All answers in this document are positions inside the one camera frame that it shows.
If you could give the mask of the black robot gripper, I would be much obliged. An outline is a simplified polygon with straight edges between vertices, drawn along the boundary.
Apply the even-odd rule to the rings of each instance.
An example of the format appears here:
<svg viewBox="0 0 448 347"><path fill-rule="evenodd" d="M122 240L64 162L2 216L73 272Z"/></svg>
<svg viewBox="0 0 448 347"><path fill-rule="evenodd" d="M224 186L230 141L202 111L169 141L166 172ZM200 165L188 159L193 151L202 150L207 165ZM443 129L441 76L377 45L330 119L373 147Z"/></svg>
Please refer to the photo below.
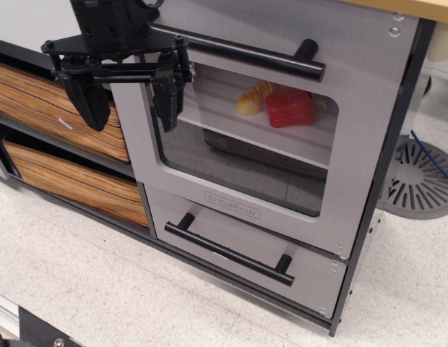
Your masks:
<svg viewBox="0 0 448 347"><path fill-rule="evenodd" d="M188 39L151 27L161 1L72 1L80 35L47 40L41 51L51 57L55 72L85 123L101 132L110 106L103 86L108 81L152 79L156 112L164 132L177 127L183 110L184 85L192 72Z"/></svg>

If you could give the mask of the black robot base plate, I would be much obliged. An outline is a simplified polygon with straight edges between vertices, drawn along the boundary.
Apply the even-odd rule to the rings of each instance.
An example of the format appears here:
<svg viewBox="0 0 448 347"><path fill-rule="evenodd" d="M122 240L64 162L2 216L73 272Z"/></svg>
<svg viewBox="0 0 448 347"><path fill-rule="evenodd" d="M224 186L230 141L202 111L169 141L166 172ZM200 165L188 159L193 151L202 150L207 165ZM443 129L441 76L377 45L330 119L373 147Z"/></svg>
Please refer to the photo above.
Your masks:
<svg viewBox="0 0 448 347"><path fill-rule="evenodd" d="M19 306L18 312L20 340L30 343L33 346L82 347L82 344L78 341L25 308Z"/></svg>

